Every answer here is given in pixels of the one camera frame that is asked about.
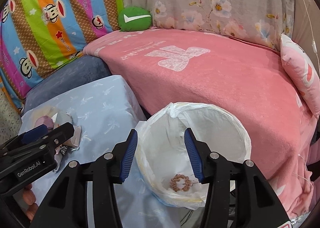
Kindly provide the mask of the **left hand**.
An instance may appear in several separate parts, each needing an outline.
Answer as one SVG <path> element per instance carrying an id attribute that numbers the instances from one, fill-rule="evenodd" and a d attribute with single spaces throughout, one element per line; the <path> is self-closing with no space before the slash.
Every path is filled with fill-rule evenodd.
<path id="1" fill-rule="evenodd" d="M 39 206 L 36 203 L 36 197 L 35 194 L 33 193 L 32 189 L 32 184 L 27 185 L 24 189 L 23 189 L 23 194 L 22 194 L 22 198 L 24 200 L 24 202 L 28 205 L 28 208 L 26 210 L 26 216 L 29 218 L 30 221 L 33 220 L 37 209 L 39 208 Z"/>

